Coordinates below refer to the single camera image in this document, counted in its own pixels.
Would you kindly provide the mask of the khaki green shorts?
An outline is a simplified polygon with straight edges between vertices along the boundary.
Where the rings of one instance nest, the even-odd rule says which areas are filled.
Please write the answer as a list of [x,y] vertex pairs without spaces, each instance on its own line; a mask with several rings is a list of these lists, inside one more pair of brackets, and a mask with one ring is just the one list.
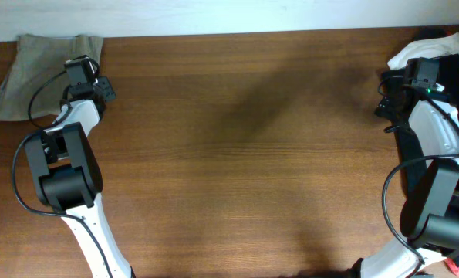
[[64,70],[69,59],[88,55],[97,62],[104,38],[78,35],[68,38],[22,35],[16,58],[0,85],[0,121],[28,120],[28,106],[40,86]]

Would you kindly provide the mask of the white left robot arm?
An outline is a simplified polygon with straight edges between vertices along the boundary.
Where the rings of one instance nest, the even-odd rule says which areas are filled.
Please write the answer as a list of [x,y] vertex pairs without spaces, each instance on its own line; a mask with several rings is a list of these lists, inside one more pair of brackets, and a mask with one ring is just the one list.
[[47,127],[27,135],[24,151],[38,200],[47,216],[68,225],[94,277],[134,278],[103,210],[103,177],[89,144],[90,131],[103,119],[116,94],[100,75],[99,63],[88,55],[65,62],[69,79],[59,116]]

